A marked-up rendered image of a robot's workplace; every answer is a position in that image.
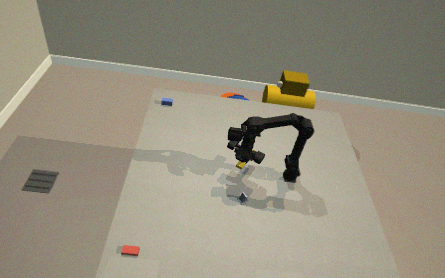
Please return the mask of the small red flat block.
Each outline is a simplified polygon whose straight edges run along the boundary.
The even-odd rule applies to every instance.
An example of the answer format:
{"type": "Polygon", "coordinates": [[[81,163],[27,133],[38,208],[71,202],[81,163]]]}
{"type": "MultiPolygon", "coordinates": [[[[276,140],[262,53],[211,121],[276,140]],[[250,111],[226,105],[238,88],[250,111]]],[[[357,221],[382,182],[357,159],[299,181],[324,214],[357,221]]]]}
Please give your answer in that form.
{"type": "Polygon", "coordinates": [[[123,245],[122,255],[138,256],[140,247],[123,245]]]}

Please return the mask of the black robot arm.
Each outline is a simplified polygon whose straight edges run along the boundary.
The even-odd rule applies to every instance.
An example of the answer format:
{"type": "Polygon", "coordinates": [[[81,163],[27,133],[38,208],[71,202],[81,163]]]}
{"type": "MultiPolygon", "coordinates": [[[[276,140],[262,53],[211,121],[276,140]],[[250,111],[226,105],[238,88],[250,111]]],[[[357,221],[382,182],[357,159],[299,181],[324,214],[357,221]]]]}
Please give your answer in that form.
{"type": "MultiPolygon", "coordinates": [[[[285,182],[296,183],[297,177],[301,175],[299,169],[299,158],[307,140],[311,138],[315,132],[310,119],[295,113],[269,118],[249,117],[244,123],[241,124],[241,128],[229,128],[228,140],[241,141],[243,139],[244,143],[250,145],[255,142],[256,136],[261,136],[260,132],[263,130],[290,125],[294,126],[299,131],[299,135],[292,153],[290,155],[286,155],[286,158],[284,159],[286,170],[283,172],[283,177],[285,182]]],[[[250,160],[250,155],[250,149],[246,149],[243,145],[241,145],[240,149],[235,154],[235,157],[240,162],[245,163],[250,160]]]]}

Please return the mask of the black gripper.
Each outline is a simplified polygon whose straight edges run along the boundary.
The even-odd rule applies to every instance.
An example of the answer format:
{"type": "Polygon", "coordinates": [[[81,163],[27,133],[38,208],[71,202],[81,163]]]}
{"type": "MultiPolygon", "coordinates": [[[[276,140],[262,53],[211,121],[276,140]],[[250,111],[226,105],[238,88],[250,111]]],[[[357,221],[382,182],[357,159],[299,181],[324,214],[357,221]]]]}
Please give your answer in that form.
{"type": "Polygon", "coordinates": [[[234,148],[235,148],[234,152],[237,153],[237,151],[240,149],[241,145],[243,145],[244,148],[246,148],[246,149],[248,148],[251,151],[251,155],[250,155],[250,160],[249,161],[254,161],[254,162],[258,163],[258,164],[260,164],[262,162],[262,160],[265,158],[265,154],[264,153],[262,153],[260,151],[257,152],[255,150],[252,150],[253,149],[253,145],[254,145],[255,142],[253,144],[250,144],[250,145],[244,143],[244,141],[242,141],[241,145],[239,145],[238,144],[239,142],[240,141],[230,141],[227,144],[227,148],[229,148],[231,150],[234,150],[234,148]]]}

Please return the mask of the yellow bar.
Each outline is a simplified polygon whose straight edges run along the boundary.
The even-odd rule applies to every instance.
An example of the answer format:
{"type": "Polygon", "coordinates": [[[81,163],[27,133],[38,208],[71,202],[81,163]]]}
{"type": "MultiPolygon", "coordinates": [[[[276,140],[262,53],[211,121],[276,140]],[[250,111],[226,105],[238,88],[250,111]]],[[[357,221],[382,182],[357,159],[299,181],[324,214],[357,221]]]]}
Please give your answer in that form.
{"type": "MultiPolygon", "coordinates": [[[[245,162],[245,163],[246,163],[246,162],[245,162]]],[[[242,168],[245,166],[245,163],[244,163],[244,162],[242,163],[242,162],[239,161],[239,162],[236,164],[236,167],[242,170],[242,168]]]]}

